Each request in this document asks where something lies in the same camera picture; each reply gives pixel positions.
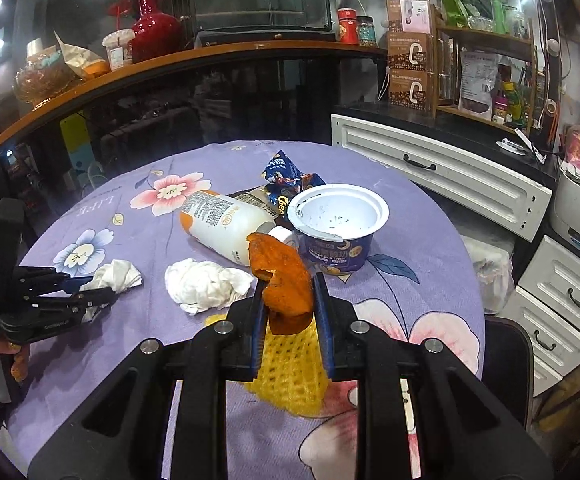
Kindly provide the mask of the white tissue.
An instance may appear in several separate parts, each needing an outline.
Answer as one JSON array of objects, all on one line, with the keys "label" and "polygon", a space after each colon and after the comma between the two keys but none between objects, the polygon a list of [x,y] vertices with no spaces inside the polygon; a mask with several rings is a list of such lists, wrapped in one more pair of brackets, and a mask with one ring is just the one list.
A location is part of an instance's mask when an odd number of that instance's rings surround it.
[{"label": "white tissue", "polygon": [[246,271],[193,258],[177,261],[164,272],[171,300],[188,315],[228,308],[248,296],[253,282],[254,277]]},{"label": "white tissue", "polygon": [[80,292],[94,290],[98,296],[90,300],[82,323],[92,322],[107,307],[111,307],[123,292],[142,285],[142,274],[127,260],[113,259],[100,266],[94,277],[80,287]]}]

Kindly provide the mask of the orange peel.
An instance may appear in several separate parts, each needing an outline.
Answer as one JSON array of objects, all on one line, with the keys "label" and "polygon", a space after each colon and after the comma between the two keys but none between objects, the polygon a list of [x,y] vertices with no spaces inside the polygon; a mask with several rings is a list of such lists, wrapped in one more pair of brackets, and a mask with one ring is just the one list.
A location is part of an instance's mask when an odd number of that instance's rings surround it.
[{"label": "orange peel", "polygon": [[269,310],[274,335],[295,335],[312,322],[313,285],[310,272],[296,250],[275,237],[251,233],[247,237],[250,269],[265,283],[262,299]]}]

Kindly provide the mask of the blue snack wrapper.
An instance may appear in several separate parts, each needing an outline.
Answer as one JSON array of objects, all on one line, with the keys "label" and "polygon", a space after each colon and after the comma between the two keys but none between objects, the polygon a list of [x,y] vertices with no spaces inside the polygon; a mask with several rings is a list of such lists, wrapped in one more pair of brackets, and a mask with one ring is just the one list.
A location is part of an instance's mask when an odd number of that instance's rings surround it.
[{"label": "blue snack wrapper", "polygon": [[294,196],[308,188],[326,184],[319,174],[304,174],[284,151],[278,151],[270,159],[262,177],[266,181],[265,192],[269,203],[282,214]]}]

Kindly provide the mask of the black chair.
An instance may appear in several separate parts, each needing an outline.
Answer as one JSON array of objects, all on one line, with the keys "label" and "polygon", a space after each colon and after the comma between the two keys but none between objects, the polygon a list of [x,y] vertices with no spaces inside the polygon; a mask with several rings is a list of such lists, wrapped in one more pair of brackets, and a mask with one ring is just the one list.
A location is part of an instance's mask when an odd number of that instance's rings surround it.
[{"label": "black chair", "polygon": [[485,317],[482,382],[526,428],[534,385],[533,346],[523,327],[509,318]]}]

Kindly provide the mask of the white drawer cabinet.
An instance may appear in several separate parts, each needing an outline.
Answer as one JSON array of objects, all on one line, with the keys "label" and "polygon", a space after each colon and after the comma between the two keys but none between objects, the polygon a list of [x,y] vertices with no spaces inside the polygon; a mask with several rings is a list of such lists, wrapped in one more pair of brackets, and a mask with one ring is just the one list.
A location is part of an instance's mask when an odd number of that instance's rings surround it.
[{"label": "white drawer cabinet", "polygon": [[540,227],[557,190],[423,133],[334,114],[332,142],[402,174],[462,236],[487,314],[529,334],[536,396],[580,365],[580,250]]}]

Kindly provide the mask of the purple floral tablecloth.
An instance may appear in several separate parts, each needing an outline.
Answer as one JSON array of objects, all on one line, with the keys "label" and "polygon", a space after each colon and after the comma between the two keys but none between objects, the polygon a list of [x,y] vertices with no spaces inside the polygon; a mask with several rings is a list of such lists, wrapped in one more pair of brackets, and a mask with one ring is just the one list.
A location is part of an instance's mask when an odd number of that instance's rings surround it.
[{"label": "purple floral tablecloth", "polygon": [[7,427],[32,460],[89,393],[142,340],[194,336],[243,292],[247,273],[191,238],[179,221],[200,188],[218,194],[258,188],[284,153],[304,174],[368,188],[390,216],[363,267],[330,278],[329,291],[392,337],[447,344],[480,373],[484,313],[464,242],[439,206],[397,171],[332,146],[235,141],[165,157],[116,177],[73,206],[25,255],[28,266],[92,276],[118,301],[94,322],[34,344],[28,392]]}]

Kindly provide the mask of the glass fruit bowl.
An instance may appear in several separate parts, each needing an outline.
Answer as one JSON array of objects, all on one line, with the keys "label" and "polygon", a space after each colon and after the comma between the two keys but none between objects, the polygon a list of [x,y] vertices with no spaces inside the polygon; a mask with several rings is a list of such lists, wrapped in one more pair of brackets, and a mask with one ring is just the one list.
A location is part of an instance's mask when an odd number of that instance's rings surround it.
[{"label": "glass fruit bowl", "polygon": [[44,48],[34,40],[26,46],[25,63],[14,75],[13,92],[19,101],[37,108],[80,81],[56,46]]}]

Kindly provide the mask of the blue yogurt cup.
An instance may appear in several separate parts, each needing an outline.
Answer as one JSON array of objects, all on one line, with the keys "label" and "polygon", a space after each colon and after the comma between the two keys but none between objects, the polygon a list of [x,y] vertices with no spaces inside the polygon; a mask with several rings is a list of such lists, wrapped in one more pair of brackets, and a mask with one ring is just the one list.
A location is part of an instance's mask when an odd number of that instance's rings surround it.
[{"label": "blue yogurt cup", "polygon": [[288,221],[303,236],[307,259],[331,275],[360,270],[375,232],[390,217],[377,193],[352,184],[314,186],[294,196]]}]

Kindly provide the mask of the snack bag on counter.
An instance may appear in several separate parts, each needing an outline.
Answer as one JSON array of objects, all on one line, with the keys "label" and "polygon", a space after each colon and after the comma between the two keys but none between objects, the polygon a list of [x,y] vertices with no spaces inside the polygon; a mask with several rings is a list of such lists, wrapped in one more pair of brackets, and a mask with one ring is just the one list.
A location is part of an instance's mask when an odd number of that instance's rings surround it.
[{"label": "snack bag on counter", "polygon": [[81,80],[92,80],[111,72],[109,63],[91,50],[66,44],[55,34],[63,61]]}]

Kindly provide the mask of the plastic drink cup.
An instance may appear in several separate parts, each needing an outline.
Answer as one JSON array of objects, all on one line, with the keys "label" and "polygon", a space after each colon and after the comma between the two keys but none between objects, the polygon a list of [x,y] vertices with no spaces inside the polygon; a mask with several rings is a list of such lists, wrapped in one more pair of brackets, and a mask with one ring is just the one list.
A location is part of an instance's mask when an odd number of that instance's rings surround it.
[{"label": "plastic drink cup", "polygon": [[131,28],[116,30],[104,37],[102,46],[106,49],[108,63],[112,70],[119,70],[133,64],[134,39],[135,33]]}]

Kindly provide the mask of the brown coffee box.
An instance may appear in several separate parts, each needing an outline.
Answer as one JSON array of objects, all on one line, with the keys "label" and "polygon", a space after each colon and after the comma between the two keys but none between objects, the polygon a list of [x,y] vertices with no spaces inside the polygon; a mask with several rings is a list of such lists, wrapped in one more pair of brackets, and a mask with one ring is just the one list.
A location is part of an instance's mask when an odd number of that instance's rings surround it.
[{"label": "brown coffee box", "polygon": [[390,69],[389,103],[426,112],[430,106],[430,76],[422,70]]},{"label": "brown coffee box", "polygon": [[388,32],[388,65],[396,70],[430,70],[430,36],[421,32]]}]

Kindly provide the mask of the wooden shelf rack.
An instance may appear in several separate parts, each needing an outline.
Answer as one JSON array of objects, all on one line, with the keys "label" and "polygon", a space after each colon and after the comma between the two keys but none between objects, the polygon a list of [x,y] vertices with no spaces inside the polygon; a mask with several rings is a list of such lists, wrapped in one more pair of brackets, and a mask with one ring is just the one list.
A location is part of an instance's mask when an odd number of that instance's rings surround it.
[{"label": "wooden shelf rack", "polygon": [[478,16],[454,26],[436,19],[431,111],[529,133],[538,75],[533,27],[519,12],[506,17],[503,34],[497,26]]}]

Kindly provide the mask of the dark glass display case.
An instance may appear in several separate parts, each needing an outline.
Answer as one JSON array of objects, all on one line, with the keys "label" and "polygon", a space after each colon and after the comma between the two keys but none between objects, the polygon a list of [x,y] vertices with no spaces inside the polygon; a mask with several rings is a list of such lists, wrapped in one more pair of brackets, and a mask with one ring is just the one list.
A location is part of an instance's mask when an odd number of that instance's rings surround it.
[{"label": "dark glass display case", "polygon": [[332,41],[329,0],[171,0],[195,47],[240,41]]}]

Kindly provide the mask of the glass jar with lid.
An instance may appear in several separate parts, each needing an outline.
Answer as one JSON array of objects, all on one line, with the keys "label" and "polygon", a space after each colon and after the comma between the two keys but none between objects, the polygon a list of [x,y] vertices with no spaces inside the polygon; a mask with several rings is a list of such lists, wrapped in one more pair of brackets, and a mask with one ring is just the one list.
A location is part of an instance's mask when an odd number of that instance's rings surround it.
[{"label": "glass jar with lid", "polygon": [[377,45],[374,20],[371,16],[357,15],[357,38],[362,47],[374,48]]}]

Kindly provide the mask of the red tin can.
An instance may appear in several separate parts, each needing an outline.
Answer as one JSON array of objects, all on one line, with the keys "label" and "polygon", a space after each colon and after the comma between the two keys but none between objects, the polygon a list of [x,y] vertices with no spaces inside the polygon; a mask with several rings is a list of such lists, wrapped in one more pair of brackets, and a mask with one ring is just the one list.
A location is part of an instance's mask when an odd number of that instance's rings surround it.
[{"label": "red tin can", "polygon": [[337,10],[339,24],[339,41],[350,46],[358,45],[357,13],[351,8]]}]

